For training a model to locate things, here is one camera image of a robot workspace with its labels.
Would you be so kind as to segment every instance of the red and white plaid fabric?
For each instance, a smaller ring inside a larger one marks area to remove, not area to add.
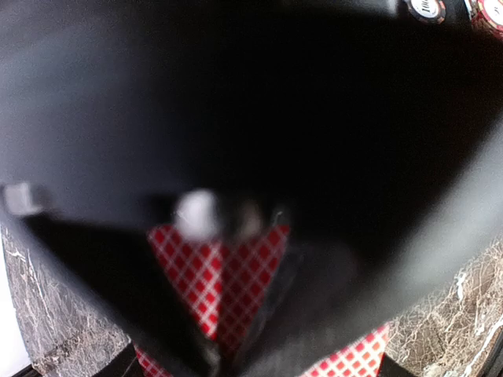
[[[221,242],[185,242],[174,227],[162,225],[150,232],[149,241],[166,277],[201,331],[218,343],[224,356],[231,356],[262,304],[285,251],[287,236],[288,226],[277,226],[258,240],[231,247]],[[382,328],[335,353],[303,377],[375,376],[386,332]],[[136,347],[136,353],[145,377],[171,377],[145,351]]]

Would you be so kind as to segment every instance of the marble surface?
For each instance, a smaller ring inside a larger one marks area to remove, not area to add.
[[[7,276],[21,334],[35,369],[49,377],[89,377],[130,342],[1,228]]]
[[[9,281],[0,244],[0,377],[10,377],[30,365],[21,331],[17,324],[16,310],[10,296]]]
[[[386,353],[418,377],[477,377],[503,328],[502,301],[503,235],[390,322]]]

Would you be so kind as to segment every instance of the poker chip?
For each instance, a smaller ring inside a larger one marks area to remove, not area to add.
[[[446,19],[446,6],[442,0],[406,0],[412,16],[425,24],[441,24]]]
[[[477,0],[473,3],[472,26],[503,40],[503,2],[501,0]]]

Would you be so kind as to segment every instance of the checkered cloth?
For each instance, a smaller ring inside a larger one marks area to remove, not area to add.
[[[218,343],[225,357],[231,357],[262,304],[287,236],[288,226],[277,226],[260,239],[229,247],[221,242],[185,242],[174,227],[162,225],[150,232],[149,241],[201,331]],[[374,377],[386,341],[387,329],[378,329],[316,363],[302,377]],[[136,347],[136,353],[145,377],[171,377],[145,351]]]

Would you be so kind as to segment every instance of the blurry black object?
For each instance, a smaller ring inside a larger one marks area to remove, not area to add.
[[[472,27],[464,0],[443,0],[443,3],[446,6],[445,25],[466,28]]]
[[[93,377],[143,377],[143,370],[130,343]]]
[[[414,377],[412,373],[395,363],[386,353],[380,362],[379,373],[377,377]]]
[[[0,5],[2,221],[175,377],[298,375],[451,278],[503,218],[503,47],[466,30],[230,2]],[[149,253],[196,188],[292,210],[230,364]]]
[[[13,377],[41,377],[40,373],[38,373],[31,365],[27,366],[25,369],[17,372]]]

